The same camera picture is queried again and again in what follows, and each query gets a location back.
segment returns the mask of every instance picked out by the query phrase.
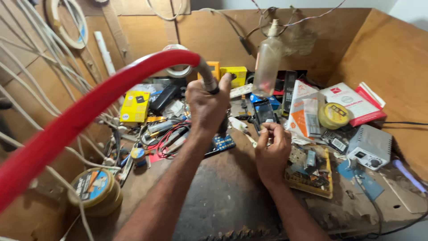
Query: hand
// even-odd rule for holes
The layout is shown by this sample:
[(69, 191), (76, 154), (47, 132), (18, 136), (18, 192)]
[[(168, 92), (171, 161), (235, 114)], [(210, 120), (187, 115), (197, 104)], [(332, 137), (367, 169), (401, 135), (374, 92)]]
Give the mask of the hand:
[(198, 133), (214, 136), (226, 110), (230, 108), (230, 83), (232, 75), (226, 73), (219, 82), (220, 91), (213, 95), (204, 90), (202, 80), (187, 85), (186, 99), (192, 115), (192, 129)]
[[(256, 146), (256, 165), (260, 179), (266, 188), (284, 184), (284, 171), (291, 152), (291, 134), (277, 123), (263, 123)], [(273, 144), (266, 146), (269, 137)]]

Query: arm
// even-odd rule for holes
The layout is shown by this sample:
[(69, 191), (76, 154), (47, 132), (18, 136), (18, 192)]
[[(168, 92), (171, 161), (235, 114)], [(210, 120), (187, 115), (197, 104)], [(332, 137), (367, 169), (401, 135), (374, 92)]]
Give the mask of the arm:
[(171, 240), (187, 191), (229, 105), (230, 74), (219, 83), (220, 92), (211, 95), (200, 80), (188, 84), (186, 99), (192, 113), (192, 128), (159, 183), (147, 194), (115, 241)]
[[(256, 147), (257, 171), (275, 202), (288, 237), (291, 241), (329, 241), (327, 233), (293, 196), (284, 178), (291, 152), (290, 133), (276, 123), (263, 123), (263, 126), (265, 129)], [(273, 138), (273, 144), (267, 147), (269, 137)]]

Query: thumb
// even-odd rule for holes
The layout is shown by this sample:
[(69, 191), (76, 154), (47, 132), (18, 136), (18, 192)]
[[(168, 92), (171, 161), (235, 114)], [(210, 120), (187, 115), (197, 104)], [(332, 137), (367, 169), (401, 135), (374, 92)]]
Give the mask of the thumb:
[(222, 92), (229, 94), (230, 88), (231, 88), (231, 82), (232, 82), (232, 74), (228, 72), (224, 74), (223, 77), (221, 77), (221, 80), (218, 83), (218, 87)]
[(269, 141), (269, 131), (266, 128), (264, 128), (261, 131), (259, 141), (257, 142), (256, 150), (260, 151), (266, 148), (268, 141)]

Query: wooden workbench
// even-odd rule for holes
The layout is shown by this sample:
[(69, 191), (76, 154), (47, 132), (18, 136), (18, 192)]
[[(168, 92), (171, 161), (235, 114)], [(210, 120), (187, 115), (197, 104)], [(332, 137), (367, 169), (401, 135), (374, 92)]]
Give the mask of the wooden workbench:
[[(252, 125), (249, 125), (249, 130), (257, 140)], [(257, 174), (251, 142), (240, 131), (229, 129), (229, 132), (236, 147), (201, 162), (175, 227), (173, 240), (219, 240), (214, 238), (222, 236), (230, 240), (244, 237), (257, 240), (286, 238), (275, 204)], [(131, 172), (123, 186), (121, 208), (108, 218), (89, 218), (96, 240), (113, 239), (171, 162), (161, 160), (153, 163), (150, 169)], [(335, 171), (336, 166), (336, 161), (333, 161), (332, 200), (298, 190), (294, 194), (330, 234), (376, 232), (377, 215), (373, 206), (362, 192)], [(384, 226), (402, 226), (420, 216), (411, 214), (402, 205), (379, 173), (368, 173), (385, 189), (376, 199), (383, 213)], [(353, 194), (353, 199), (345, 192), (347, 190)], [(72, 229), (68, 238), (86, 239), (81, 223)]]

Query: red hose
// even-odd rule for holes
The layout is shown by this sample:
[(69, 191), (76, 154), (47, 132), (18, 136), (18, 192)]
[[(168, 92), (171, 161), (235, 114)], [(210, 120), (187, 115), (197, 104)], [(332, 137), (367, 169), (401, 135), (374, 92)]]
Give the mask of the red hose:
[(200, 56), (187, 50), (162, 51), (128, 65), (82, 97), (0, 166), (0, 213), (123, 93), (167, 67), (179, 64), (196, 67), (199, 62)]

